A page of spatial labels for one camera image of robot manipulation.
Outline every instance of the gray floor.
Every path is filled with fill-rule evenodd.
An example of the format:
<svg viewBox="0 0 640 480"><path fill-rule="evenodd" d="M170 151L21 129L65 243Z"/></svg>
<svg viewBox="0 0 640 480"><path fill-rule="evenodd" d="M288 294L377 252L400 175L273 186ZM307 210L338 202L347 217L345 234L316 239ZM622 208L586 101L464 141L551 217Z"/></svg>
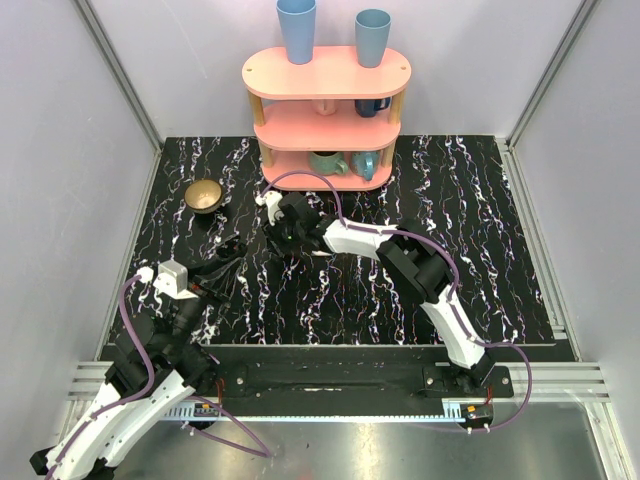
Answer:
<svg viewBox="0 0 640 480"><path fill-rule="evenodd" d="M499 405L507 415L510 406ZM531 405L489 436L415 425L256 423L269 460L159 424L131 451L117 480L604 479L585 413L577 405ZM209 430L251 445L229 422Z"/></svg>

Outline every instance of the shelf tier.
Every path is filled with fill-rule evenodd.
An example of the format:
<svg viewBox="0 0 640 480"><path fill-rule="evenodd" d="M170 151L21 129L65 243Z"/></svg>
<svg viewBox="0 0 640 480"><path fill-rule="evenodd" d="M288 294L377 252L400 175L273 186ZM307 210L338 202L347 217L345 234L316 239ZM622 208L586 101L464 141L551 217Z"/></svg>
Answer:
<svg viewBox="0 0 640 480"><path fill-rule="evenodd" d="M354 46L314 47L304 65L289 62L284 47L267 48L242 67L247 89L271 100L384 98L404 90L410 77L409 61L390 48L376 68L360 66Z"/></svg>
<svg viewBox="0 0 640 480"><path fill-rule="evenodd" d="M264 116L264 125L254 125L256 136L275 150L382 150L400 133L400 122L389 123L389 109L362 118L353 100L340 100L332 115L316 113L308 100L278 102L265 107Z"/></svg>
<svg viewBox="0 0 640 480"><path fill-rule="evenodd" d="M292 170L304 170L312 172L309 166L307 152L273 152L273 167L265 167L262 165L262 173L268 182L272 182L283 173ZM365 190L373 190L384 185L391 176L391 167L379 166L373 179L367 182L364 178L349 171L346 175L329 175L329 180L336 190L362 192ZM290 177L280 180L276 187L280 190L287 191L310 191L319 192L330 190L326 183L311 175L291 175Z"/></svg>

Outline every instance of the pink mug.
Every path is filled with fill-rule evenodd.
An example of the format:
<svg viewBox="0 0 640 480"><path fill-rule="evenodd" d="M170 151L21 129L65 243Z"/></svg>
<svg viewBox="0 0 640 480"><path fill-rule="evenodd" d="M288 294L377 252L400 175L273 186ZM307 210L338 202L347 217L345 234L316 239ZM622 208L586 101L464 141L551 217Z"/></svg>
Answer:
<svg viewBox="0 0 640 480"><path fill-rule="evenodd" d="M313 108L320 115L331 115L336 113L338 109L338 102L335 100L312 100Z"/></svg>

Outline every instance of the floor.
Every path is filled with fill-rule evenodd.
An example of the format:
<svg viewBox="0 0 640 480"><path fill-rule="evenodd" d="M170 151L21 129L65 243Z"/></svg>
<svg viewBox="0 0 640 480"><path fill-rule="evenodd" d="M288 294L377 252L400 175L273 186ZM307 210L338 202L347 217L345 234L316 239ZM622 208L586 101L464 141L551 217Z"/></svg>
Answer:
<svg viewBox="0 0 640 480"><path fill-rule="evenodd" d="M407 311L375 262L355 256L278 258L265 249L264 187L254 138L167 140L129 274L175 258L210 258L221 238L240 233L249 250L231 300L207 311L196 332L204 344L434 344L426 314ZM208 216L186 208L184 191L203 177L218 180L224 206ZM332 213L328 194L308 193ZM493 137L402 136L389 183L372 192L344 193L344 213L357 221L396 223L417 218L454 256L459 295L477 331L491 341L552 343L549 319ZM167 299L137 285L129 308L162 314ZM111 332L120 328L116 317Z"/></svg>
<svg viewBox="0 0 640 480"><path fill-rule="evenodd" d="M499 405L503 415L509 406ZM116 470L116 480L604 480L585 413L575 404L530 405L501 431L472 437L410 424L260 423L275 452L265 460L176 424L156 425ZM250 446L229 422L208 432Z"/></svg>

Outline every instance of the green mug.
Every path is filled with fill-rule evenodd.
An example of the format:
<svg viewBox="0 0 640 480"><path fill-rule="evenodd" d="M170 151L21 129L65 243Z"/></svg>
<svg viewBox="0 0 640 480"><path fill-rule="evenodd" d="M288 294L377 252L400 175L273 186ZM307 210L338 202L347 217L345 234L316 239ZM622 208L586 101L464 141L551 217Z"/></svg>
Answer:
<svg viewBox="0 0 640 480"><path fill-rule="evenodd" d="M349 172L349 165L344 160L342 152L311 152L309 154L311 169L321 175L345 175Z"/></svg>

